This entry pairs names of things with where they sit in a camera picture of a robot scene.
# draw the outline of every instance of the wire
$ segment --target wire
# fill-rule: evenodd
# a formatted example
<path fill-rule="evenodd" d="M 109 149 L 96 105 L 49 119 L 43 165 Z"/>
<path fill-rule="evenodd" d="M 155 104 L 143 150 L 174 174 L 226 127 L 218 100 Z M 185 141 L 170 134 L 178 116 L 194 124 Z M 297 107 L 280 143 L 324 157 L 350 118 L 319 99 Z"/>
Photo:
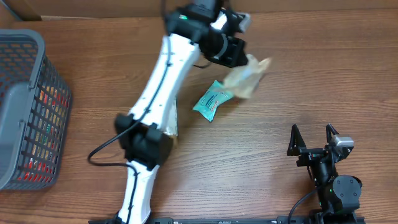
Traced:
<path fill-rule="evenodd" d="M 311 171 L 310 171 L 310 166 L 307 166 L 307 171 L 308 171 L 308 174 L 310 175 L 311 181 L 313 181 L 312 174 L 311 174 Z"/>
<path fill-rule="evenodd" d="M 306 194 L 304 197 L 302 197 L 296 204 L 293 206 L 293 208 L 289 212 L 289 216 L 287 217 L 287 224 L 290 224 L 290 220 L 292 219 L 292 215 L 294 213 L 294 210 L 306 199 L 308 199 L 311 195 L 315 194 L 319 189 L 321 189 L 323 186 L 318 186 L 316 189 L 312 190 L 310 193 Z"/>
<path fill-rule="evenodd" d="M 206 65 L 193 65 L 196 68 L 205 69 L 211 65 L 211 62 L 208 62 Z"/>
<path fill-rule="evenodd" d="M 329 154 L 331 157 L 331 176 L 329 178 L 329 180 L 330 180 L 331 177 L 336 174 L 336 172 L 335 172 L 336 168 L 335 168 L 335 156 L 333 155 L 333 149 L 329 149 Z"/>
<path fill-rule="evenodd" d="M 163 0 L 161 6 L 162 6 L 162 17 L 163 17 L 164 22 L 166 22 L 165 5 L 166 5 L 166 1 Z M 97 152 L 99 152 L 100 150 L 102 150 L 102 149 L 105 148 L 106 146 L 110 145 L 112 142 L 115 142 L 116 140 L 118 140 L 119 138 L 121 138 L 123 135 L 125 135 L 125 134 L 128 133 L 129 131 L 131 131 L 131 130 L 133 130 L 134 128 L 136 128 L 137 125 L 144 119 L 144 117 L 146 116 L 146 114 L 149 113 L 150 107 L 152 106 L 153 102 L 155 101 L 156 96 L 157 96 L 157 94 L 159 93 L 160 88 L 161 88 L 161 86 L 162 86 L 162 84 L 163 84 L 163 82 L 164 82 L 164 80 L 165 80 L 165 78 L 166 78 L 167 71 L 169 70 L 169 67 L 171 66 L 170 59 L 171 59 L 172 49 L 171 49 L 171 40 L 170 40 L 170 36 L 169 36 L 168 33 L 167 33 L 167 50 L 168 50 L 168 54 L 167 54 L 166 68 L 165 68 L 164 73 L 163 73 L 163 75 L 162 75 L 162 79 L 160 80 L 160 83 L 159 83 L 158 87 L 156 88 L 156 91 L 155 91 L 155 93 L 154 93 L 152 99 L 150 99 L 150 102 L 149 102 L 148 106 L 145 108 L 145 111 L 143 112 L 143 114 L 141 115 L 141 117 L 140 117 L 132 126 L 130 126 L 129 128 L 127 128 L 125 131 L 123 131 L 122 133 L 116 135 L 115 137 L 111 138 L 110 140 L 104 142 L 102 145 L 98 146 L 98 147 L 97 147 L 96 149 L 94 149 L 94 150 L 88 155 L 88 157 L 87 157 L 87 161 L 88 161 L 90 164 L 94 165 L 94 166 L 101 166 L 101 167 L 104 167 L 104 166 L 121 166 L 121 167 L 128 167 L 128 168 L 131 168 L 131 169 L 134 171 L 134 176 L 135 176 L 135 179 L 134 179 L 134 186 L 133 186 L 132 192 L 131 192 L 131 198 L 130 198 L 129 208 L 128 208 L 128 209 L 129 209 L 129 213 L 128 213 L 128 215 L 127 215 L 126 224 L 129 224 L 129 222 L 130 222 L 130 216 L 131 216 L 131 210 L 132 210 L 132 201 L 133 201 L 133 199 L 134 199 L 134 194 L 136 193 L 137 180 L 138 180 L 138 174 L 139 174 L 139 173 L 137 172 L 137 169 L 136 169 L 134 166 L 130 165 L 130 164 L 124 164 L 124 163 L 118 163 L 118 162 L 114 162 L 114 163 L 108 163 L 108 162 L 107 162 L 107 163 L 100 163 L 100 162 L 94 162 L 94 161 L 92 161 L 91 158 L 92 158 Z"/>
<path fill-rule="evenodd" d="M 327 214 L 328 212 L 322 212 L 321 217 L 319 218 L 320 220 L 323 219 L 323 217 Z"/>

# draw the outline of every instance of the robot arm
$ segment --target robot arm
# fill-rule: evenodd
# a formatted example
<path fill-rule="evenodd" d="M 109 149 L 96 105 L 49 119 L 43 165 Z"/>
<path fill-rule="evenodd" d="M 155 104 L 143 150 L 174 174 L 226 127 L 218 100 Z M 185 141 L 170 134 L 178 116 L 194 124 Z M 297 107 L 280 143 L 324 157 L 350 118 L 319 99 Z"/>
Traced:
<path fill-rule="evenodd" d="M 127 166 L 135 170 L 128 168 L 122 209 L 107 223 L 144 224 L 148 219 L 156 173 L 173 146 L 173 140 L 164 133 L 170 109 L 201 53 L 227 67 L 247 64 L 245 42 L 234 34 L 246 31 L 250 15 L 222 9 L 222 5 L 223 0 L 195 0 L 166 19 L 169 35 L 163 37 L 150 80 L 129 115 L 119 115 L 115 121 L 118 134 L 126 131 L 119 143 L 126 150 Z"/>
<path fill-rule="evenodd" d="M 310 194 L 318 193 L 321 207 L 312 210 L 305 223 L 364 223 L 363 218 L 355 215 L 355 210 L 359 208 L 362 182 L 357 177 L 339 175 L 335 167 L 335 163 L 346 159 L 352 152 L 354 141 L 339 134 L 331 124 L 326 126 L 326 140 L 324 148 L 307 149 L 298 127 L 296 124 L 292 126 L 287 155 L 298 156 L 297 166 L 307 167 L 316 187 Z M 293 223 L 296 205 L 287 217 L 288 224 Z"/>

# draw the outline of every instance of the blue packet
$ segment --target blue packet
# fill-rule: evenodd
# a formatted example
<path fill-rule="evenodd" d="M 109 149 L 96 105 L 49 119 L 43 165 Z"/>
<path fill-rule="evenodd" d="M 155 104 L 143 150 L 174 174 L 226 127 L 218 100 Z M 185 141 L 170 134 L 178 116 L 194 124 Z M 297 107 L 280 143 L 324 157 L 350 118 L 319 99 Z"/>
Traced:
<path fill-rule="evenodd" d="M 216 114 L 217 107 L 231 99 L 234 95 L 224 90 L 222 84 L 217 80 L 210 86 L 209 90 L 200 98 L 193 110 L 199 111 L 208 121 L 212 121 Z"/>

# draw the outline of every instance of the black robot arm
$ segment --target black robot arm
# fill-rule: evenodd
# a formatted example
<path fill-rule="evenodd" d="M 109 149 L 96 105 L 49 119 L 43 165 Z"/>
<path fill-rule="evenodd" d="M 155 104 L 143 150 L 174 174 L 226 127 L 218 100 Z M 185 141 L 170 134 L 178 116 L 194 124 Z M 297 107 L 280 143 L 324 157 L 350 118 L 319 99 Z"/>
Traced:
<path fill-rule="evenodd" d="M 357 177 L 338 175 L 335 167 L 335 163 L 346 159 L 354 149 L 354 141 L 340 135 L 331 124 L 326 126 L 326 140 L 324 148 L 307 149 L 298 127 L 292 126 L 287 155 L 298 156 L 297 166 L 308 167 L 322 208 L 311 211 L 305 222 L 364 223 L 354 212 L 359 208 L 362 182 Z"/>
<path fill-rule="evenodd" d="M 234 35 L 245 33 L 251 24 L 251 16 L 223 6 L 224 0 L 194 0 L 165 18 L 167 32 L 198 43 L 203 56 L 210 62 L 230 68 L 247 65 L 246 43 Z"/>

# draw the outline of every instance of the basket mesh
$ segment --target basket mesh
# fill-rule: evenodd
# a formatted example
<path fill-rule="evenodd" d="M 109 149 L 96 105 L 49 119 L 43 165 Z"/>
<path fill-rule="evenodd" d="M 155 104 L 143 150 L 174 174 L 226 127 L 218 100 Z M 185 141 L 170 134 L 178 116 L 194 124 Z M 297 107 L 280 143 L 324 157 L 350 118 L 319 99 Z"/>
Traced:
<path fill-rule="evenodd" d="M 33 40 L 0 41 L 0 110 L 11 86 L 20 82 L 29 84 L 37 52 L 38 46 Z M 3 189 L 41 189 L 52 185 L 58 177 L 71 93 L 50 60 L 45 55 L 41 57 L 43 61 L 17 166 Z"/>

